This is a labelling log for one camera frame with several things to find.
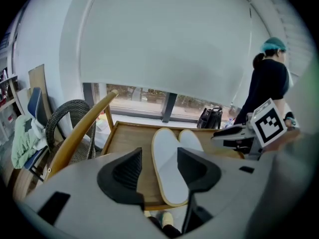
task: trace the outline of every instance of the green cloth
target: green cloth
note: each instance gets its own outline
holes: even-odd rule
[[[28,159],[36,153],[36,149],[32,147],[39,139],[33,133],[33,130],[25,132],[25,123],[29,119],[28,116],[20,115],[15,121],[11,161],[16,169],[21,169]]]

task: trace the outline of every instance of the white slipper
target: white slipper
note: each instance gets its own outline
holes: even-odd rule
[[[173,131],[159,129],[152,140],[152,159],[161,196],[170,206],[187,203],[188,186],[177,167],[177,148],[182,147]]]
[[[178,140],[181,143],[182,147],[204,151],[197,136],[194,134],[193,131],[189,129],[185,129],[180,132]]]

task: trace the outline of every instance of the wooden tray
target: wooden tray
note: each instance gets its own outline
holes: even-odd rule
[[[145,208],[149,211],[172,208],[166,205],[161,197],[151,154],[153,136],[155,132],[162,127],[171,129],[177,138],[179,133],[185,129],[180,127],[143,125],[117,121],[102,151],[102,155],[104,155],[113,152],[131,151],[138,147],[142,148],[142,171],[139,177],[137,191],[143,194]],[[240,153],[231,149],[213,147],[210,139],[216,130],[189,129],[196,134],[206,153],[242,158]]]

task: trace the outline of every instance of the window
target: window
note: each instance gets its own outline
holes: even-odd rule
[[[172,114],[199,118],[205,108],[213,107],[222,107],[222,105],[197,98],[177,95]]]
[[[119,95],[111,102],[111,107],[126,108],[137,111],[162,112],[166,92],[149,88],[113,84],[94,84],[96,100],[99,101],[112,90],[118,90]]]
[[[161,119],[163,122],[169,120],[197,122],[205,108],[222,107],[222,125],[224,125],[235,118],[239,112],[239,109],[234,106],[229,108],[189,96],[149,88],[113,84],[94,83],[87,85],[86,91],[84,91],[86,94],[84,95],[85,100],[87,102],[91,100],[89,103],[96,104],[114,89],[119,92],[119,95],[110,104],[111,111],[114,114]]]

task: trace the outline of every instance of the blue hair cap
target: blue hair cap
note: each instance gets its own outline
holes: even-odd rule
[[[286,51],[285,44],[276,37],[271,37],[267,41],[264,42],[264,44],[260,47],[261,52],[265,53],[266,50],[282,50]]]

